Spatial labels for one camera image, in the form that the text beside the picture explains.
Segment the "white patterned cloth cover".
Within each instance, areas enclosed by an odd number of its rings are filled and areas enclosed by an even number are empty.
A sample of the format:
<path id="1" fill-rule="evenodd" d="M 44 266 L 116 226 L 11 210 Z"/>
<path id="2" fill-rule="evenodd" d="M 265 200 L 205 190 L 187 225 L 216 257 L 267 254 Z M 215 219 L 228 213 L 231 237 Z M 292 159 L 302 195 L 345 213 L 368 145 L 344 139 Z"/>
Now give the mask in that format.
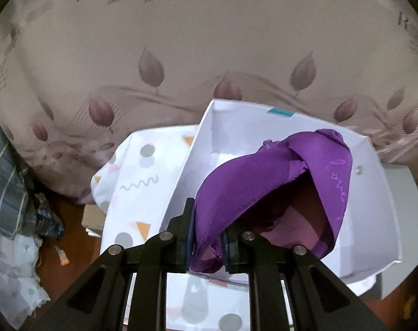
<path id="1" fill-rule="evenodd" d="M 106 214 L 102 248 L 145 243 L 182 213 L 187 198 L 218 166 L 298 132 L 297 126 L 239 132 L 200 125 L 132 133 L 91 181 L 93 198 Z M 170 276 L 167 325 L 173 330 L 247 330 L 248 301 L 243 274 Z"/>

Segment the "white XINCCI shoe box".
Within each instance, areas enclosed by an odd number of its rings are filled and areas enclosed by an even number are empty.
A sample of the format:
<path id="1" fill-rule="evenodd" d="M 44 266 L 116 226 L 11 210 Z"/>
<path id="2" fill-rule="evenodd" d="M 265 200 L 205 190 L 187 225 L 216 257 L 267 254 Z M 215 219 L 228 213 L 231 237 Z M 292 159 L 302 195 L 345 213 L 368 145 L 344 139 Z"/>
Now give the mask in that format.
<path id="1" fill-rule="evenodd" d="M 304 245 L 350 283 L 402 258 L 390 186 L 370 140 L 303 114 L 210 102 L 166 219 L 188 198 L 195 273 L 222 272 L 221 235 L 235 222 L 274 245 Z"/>

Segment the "grey plaid blanket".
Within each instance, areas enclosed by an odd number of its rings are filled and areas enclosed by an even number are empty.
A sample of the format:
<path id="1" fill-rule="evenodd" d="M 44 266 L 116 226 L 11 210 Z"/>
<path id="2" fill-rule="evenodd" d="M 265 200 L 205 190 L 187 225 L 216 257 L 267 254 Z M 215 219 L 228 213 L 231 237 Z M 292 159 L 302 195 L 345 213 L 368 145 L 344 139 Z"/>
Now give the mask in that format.
<path id="1" fill-rule="evenodd" d="M 0 234 L 13 238 L 36 230 L 36 211 L 29 198 L 26 165 L 0 125 Z"/>

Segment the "white sheer patterned fabric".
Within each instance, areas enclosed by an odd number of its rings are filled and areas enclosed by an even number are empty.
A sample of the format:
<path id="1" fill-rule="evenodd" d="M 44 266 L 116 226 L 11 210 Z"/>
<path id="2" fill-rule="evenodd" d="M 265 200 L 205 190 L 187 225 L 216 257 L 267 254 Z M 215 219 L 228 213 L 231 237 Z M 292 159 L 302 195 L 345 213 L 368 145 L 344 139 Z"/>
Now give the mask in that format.
<path id="1" fill-rule="evenodd" d="M 0 235 L 0 312 L 16 330 L 50 301 L 36 273 L 41 245 L 36 236 L 17 234 L 9 239 Z"/>

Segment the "dark blue plastic bag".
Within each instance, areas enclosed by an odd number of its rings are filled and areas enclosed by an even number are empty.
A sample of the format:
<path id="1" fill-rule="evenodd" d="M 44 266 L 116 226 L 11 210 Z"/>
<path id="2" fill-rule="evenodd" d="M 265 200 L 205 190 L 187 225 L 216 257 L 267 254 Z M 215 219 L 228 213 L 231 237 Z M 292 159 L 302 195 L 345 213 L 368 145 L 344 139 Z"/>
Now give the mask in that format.
<path id="1" fill-rule="evenodd" d="M 65 233 L 62 219 L 54 213 L 49 201 L 44 194 L 34 195 L 34 206 L 36 207 L 36 234 L 53 240 L 59 240 Z"/>

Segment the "cardboard box beside nightstand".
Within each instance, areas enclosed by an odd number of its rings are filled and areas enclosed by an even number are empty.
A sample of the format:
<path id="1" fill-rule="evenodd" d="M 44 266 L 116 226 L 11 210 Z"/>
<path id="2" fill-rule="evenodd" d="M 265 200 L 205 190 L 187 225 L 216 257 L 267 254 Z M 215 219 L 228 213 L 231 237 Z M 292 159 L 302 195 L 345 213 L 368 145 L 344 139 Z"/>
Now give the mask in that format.
<path id="1" fill-rule="evenodd" d="M 92 237 L 102 237 L 106 214 L 93 204 L 85 205 L 83 209 L 82 226 Z"/>

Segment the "purple underwear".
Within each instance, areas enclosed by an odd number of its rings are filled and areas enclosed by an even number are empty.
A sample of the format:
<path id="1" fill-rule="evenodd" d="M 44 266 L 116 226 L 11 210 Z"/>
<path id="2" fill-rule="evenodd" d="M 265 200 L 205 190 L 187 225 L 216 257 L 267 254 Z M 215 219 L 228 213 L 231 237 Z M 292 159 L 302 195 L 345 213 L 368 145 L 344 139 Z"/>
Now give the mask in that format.
<path id="1" fill-rule="evenodd" d="M 303 244 L 317 258 L 335 247 L 349 198 L 352 154 L 333 129 L 266 140 L 256 153 L 223 163 L 195 197 L 191 270 L 223 266 L 221 234 L 233 223 L 272 244 Z"/>

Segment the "orange snack wrapper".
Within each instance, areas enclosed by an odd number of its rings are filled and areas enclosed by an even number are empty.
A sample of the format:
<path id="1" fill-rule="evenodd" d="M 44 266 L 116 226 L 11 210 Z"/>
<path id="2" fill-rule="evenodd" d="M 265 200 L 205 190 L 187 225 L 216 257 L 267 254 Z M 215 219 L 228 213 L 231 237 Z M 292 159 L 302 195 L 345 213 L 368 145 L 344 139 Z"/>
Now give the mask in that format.
<path id="1" fill-rule="evenodd" d="M 67 257 L 66 253 L 64 250 L 60 249 L 59 247 L 55 246 L 54 249 L 57 252 L 57 255 L 59 256 L 60 259 L 60 265 L 61 266 L 66 266 L 70 263 L 69 258 Z"/>

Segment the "beige leaf-pattern bedding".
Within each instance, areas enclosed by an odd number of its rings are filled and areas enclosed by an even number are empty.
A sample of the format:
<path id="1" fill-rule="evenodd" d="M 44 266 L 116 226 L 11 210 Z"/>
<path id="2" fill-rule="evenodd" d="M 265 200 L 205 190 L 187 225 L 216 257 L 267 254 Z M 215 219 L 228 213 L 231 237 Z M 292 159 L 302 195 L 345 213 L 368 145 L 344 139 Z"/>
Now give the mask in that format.
<path id="1" fill-rule="evenodd" d="M 0 127 L 59 194 L 214 98 L 349 127 L 418 185 L 418 0 L 0 0 Z"/>

